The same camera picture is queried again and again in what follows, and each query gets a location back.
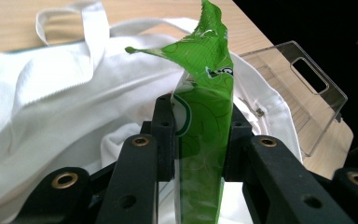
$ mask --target green snack wrapper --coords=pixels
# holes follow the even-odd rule
[[[185,68],[172,94],[178,136],[176,222],[217,223],[234,82],[221,10],[202,0],[200,22],[191,35],[161,49],[126,51],[156,55]]]

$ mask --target handle cutout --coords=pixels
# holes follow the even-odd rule
[[[301,82],[314,95],[321,95],[329,88],[322,75],[305,58],[297,58],[291,63],[291,69]]]

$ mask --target white tote bag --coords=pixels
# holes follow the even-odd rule
[[[185,34],[198,23],[143,18],[109,27],[100,2],[75,2],[38,14],[36,32],[47,45],[44,24],[68,13],[81,13],[84,41],[0,53],[0,222],[13,219],[52,171],[77,166],[93,174],[117,160],[123,141],[151,120],[156,98],[173,91],[184,72],[175,63],[130,55],[124,48],[160,48],[177,41],[164,34],[140,35],[161,23]],[[234,53],[231,57],[234,103],[254,134],[281,139],[301,161],[286,102],[250,64]],[[257,108],[263,117],[251,112]],[[244,209],[241,183],[227,183],[219,223],[252,223]],[[172,183],[160,184],[158,215],[158,223],[174,223]]]

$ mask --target white fabric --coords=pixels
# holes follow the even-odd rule
[[[114,162],[123,141],[151,120],[156,98],[173,91],[183,74],[175,63],[129,55],[124,48],[157,48],[176,41],[162,34],[138,35],[160,23],[186,33],[197,25],[188,18],[152,18],[109,29],[100,2],[76,2],[37,15],[36,31],[46,44],[44,24],[65,13],[82,14],[85,41],[0,53],[0,222],[13,218],[52,171],[78,166],[93,174]],[[280,138],[301,161],[286,102],[250,64],[231,56],[234,102],[254,133]],[[240,98],[265,115],[254,116]],[[159,223],[174,223],[173,184],[160,186]],[[241,184],[226,183],[219,223],[252,223],[243,209]]]

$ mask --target bag handle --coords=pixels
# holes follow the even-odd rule
[[[81,14],[82,16],[85,42],[89,49],[90,62],[95,71],[103,58],[104,48],[109,39],[109,23],[101,2],[80,1],[64,8],[43,9],[36,14],[36,33],[43,43],[49,45],[45,32],[46,23],[53,17],[70,14]]]

